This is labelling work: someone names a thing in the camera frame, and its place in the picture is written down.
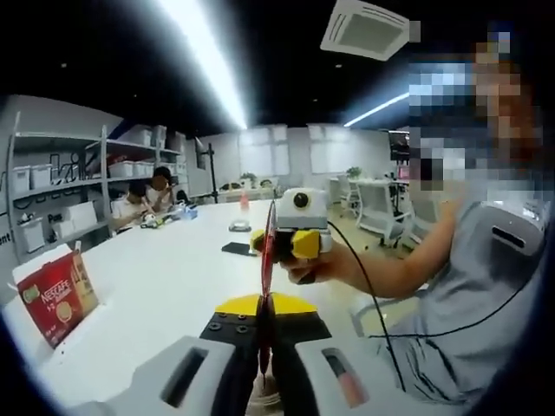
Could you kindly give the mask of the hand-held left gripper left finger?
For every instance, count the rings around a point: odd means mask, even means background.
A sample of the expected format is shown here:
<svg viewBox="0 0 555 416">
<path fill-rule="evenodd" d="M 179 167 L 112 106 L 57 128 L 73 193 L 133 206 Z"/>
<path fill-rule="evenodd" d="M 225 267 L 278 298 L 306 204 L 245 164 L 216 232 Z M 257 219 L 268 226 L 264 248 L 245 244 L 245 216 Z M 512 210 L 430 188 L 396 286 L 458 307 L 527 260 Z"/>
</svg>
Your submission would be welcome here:
<svg viewBox="0 0 555 416">
<path fill-rule="evenodd" d="M 198 337 L 189 335 L 138 366 L 130 386 L 73 415 L 245 415 L 258 373 L 256 318 L 216 312 Z"/>
</svg>

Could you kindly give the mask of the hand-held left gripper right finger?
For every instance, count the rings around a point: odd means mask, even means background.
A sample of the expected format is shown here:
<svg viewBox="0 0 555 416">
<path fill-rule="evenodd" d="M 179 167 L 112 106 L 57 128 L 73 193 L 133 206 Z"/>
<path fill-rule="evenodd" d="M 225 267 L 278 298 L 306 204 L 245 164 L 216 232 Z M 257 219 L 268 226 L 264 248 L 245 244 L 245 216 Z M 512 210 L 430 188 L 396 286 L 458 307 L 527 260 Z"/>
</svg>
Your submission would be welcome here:
<svg viewBox="0 0 555 416">
<path fill-rule="evenodd" d="M 330 335 L 313 305 L 272 295 L 271 367 L 286 415 L 449 415 L 401 390 L 366 338 Z"/>
</svg>

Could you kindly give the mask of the person's right hand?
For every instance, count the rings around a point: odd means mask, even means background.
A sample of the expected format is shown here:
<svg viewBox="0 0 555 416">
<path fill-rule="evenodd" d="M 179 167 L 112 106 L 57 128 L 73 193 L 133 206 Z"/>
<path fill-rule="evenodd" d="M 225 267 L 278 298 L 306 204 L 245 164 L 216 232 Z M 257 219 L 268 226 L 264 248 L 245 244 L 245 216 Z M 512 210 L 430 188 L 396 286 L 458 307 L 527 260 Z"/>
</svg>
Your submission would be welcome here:
<svg viewBox="0 0 555 416">
<path fill-rule="evenodd" d="M 366 280 L 351 250 L 343 244 L 334 243 L 332 249 L 313 259 L 291 257 L 280 263 L 292 283 L 306 285 L 338 281 L 352 288 L 365 290 Z"/>
</svg>

